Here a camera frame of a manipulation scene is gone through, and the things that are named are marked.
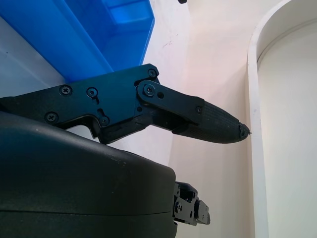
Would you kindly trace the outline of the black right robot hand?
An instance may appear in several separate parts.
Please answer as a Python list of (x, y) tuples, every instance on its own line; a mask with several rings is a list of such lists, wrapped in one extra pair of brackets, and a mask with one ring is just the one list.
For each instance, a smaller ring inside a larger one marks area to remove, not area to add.
[(173, 238), (208, 206), (170, 167), (110, 144), (150, 125), (229, 144), (250, 130), (152, 64), (0, 100), (3, 238)]

